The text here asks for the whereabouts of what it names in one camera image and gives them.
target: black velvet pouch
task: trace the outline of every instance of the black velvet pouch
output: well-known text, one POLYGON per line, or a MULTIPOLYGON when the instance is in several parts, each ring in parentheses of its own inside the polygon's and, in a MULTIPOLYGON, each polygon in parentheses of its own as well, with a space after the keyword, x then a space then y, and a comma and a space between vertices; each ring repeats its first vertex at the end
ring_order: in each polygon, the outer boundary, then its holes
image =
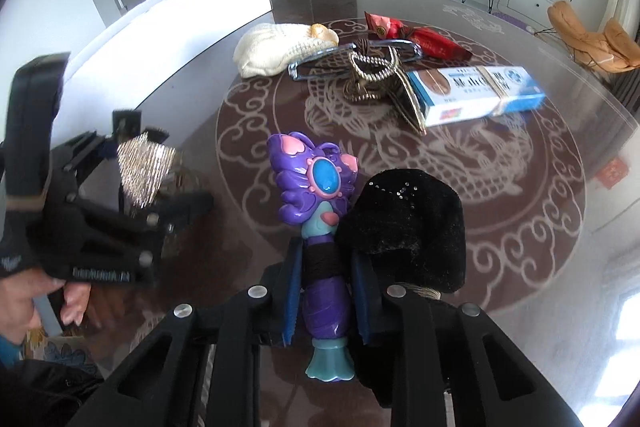
POLYGON ((338 224, 335 244, 345 261, 353 251, 396 282, 453 293, 465 282, 462 203, 455 191, 418 169, 373 176, 338 224))

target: human hand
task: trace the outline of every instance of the human hand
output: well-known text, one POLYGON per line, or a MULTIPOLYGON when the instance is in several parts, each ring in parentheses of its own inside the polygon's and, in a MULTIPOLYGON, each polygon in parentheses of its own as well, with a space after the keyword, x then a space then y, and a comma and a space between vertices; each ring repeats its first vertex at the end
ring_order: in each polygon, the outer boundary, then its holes
POLYGON ((41 325, 40 315, 33 307, 33 298, 48 295, 64 287, 65 304, 60 318, 66 325, 80 324, 91 285, 52 279, 43 270, 32 268, 0 280, 0 335, 20 344, 27 331, 41 325))

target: cardboard box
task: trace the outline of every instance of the cardboard box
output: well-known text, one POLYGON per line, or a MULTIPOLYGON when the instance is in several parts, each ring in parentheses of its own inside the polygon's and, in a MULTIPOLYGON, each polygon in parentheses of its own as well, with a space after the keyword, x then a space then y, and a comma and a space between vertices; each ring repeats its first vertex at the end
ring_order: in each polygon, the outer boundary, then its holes
POLYGON ((420 70, 407 76, 426 127, 537 109, 545 100, 536 81, 516 66, 420 70))

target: brown chair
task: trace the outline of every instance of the brown chair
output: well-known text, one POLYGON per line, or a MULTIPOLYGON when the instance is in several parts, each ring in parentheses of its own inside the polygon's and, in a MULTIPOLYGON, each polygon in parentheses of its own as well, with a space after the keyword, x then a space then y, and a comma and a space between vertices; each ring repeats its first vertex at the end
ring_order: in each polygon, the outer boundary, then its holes
POLYGON ((552 26, 574 60, 592 70, 622 73, 640 67, 640 46, 611 19, 602 33, 588 32, 567 1, 558 1, 547 10, 552 26))

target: white curtain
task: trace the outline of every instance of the white curtain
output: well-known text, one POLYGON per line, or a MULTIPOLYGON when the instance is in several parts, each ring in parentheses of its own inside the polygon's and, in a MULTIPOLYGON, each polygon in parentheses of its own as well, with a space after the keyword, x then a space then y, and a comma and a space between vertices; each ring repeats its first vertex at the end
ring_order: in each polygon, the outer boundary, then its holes
POLYGON ((640 0, 609 0, 599 31, 604 29, 611 18, 615 18, 625 31, 635 38, 640 22, 640 0))

